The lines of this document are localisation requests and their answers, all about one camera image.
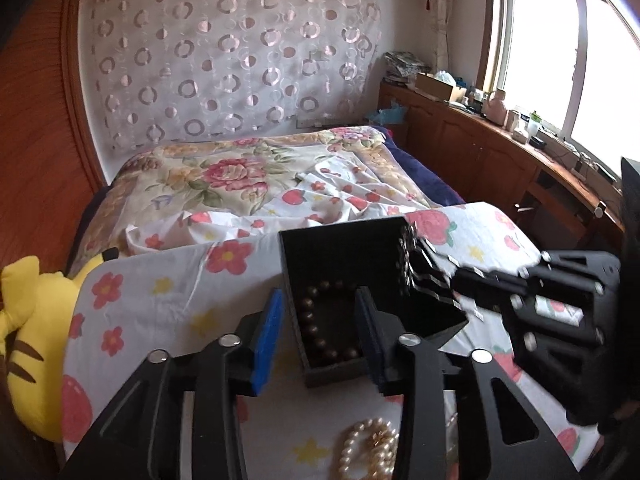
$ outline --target metal bolt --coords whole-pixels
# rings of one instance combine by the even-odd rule
[[[402,334],[398,338],[398,342],[403,346],[418,346],[420,344],[420,338],[415,334]]]
[[[489,352],[488,350],[478,349],[471,352],[471,358],[476,363],[486,364],[486,363],[490,363],[491,359],[493,359],[494,357],[491,355],[491,352]]]
[[[150,363],[157,365],[160,363],[164,363],[169,357],[171,357],[169,355],[169,352],[167,352],[166,350],[158,349],[158,350],[153,350],[149,352],[149,355],[146,356],[146,359]]]
[[[522,298],[520,296],[518,296],[517,294],[513,294],[511,296],[511,306],[515,309],[518,310],[520,308],[522,308]]]
[[[220,339],[218,339],[218,343],[220,346],[238,346],[242,340],[236,334],[225,334]]]
[[[524,335],[524,346],[527,350],[529,350],[529,352],[533,352],[536,348],[538,348],[536,336],[534,336],[531,332],[527,332]]]
[[[600,343],[601,345],[604,345],[604,333],[598,327],[596,327],[596,339],[598,343]]]

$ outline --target black box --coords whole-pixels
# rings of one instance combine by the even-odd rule
[[[400,293],[399,239],[407,222],[404,217],[345,222],[329,226],[294,229],[280,233],[280,254],[284,283],[298,351],[304,368],[305,384],[320,386],[359,377],[366,373],[366,361],[353,360],[323,365],[312,348],[307,349],[305,335],[298,323],[302,301],[309,297],[308,287],[326,281],[342,282],[354,295],[356,286],[368,286],[379,310],[395,314],[404,327],[442,346],[468,322],[454,306],[439,303],[425,294]],[[346,292],[334,292],[339,308],[316,310],[315,324],[322,337],[335,346],[357,346],[353,319],[353,301]]]

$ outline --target open jewelry box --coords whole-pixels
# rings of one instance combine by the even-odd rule
[[[466,325],[465,313],[452,304],[414,290],[402,294],[398,261],[407,226],[399,216],[280,233],[287,304],[307,387],[366,373],[353,319],[358,286],[369,288],[379,310],[437,347]]]

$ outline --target yellow plush toy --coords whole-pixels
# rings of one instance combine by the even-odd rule
[[[36,256],[6,266],[0,275],[3,356],[4,338],[18,330],[6,366],[15,413],[33,433],[52,442],[62,441],[62,365],[80,286],[91,270],[117,257],[114,249],[94,256],[72,280],[62,272],[40,274]]]

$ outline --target curtain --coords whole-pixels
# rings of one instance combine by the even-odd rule
[[[117,152],[350,121],[380,40],[376,0],[83,0],[80,22]]]
[[[431,64],[434,72],[449,69],[449,45],[447,44],[447,24],[453,0],[429,0],[430,27],[434,33]]]

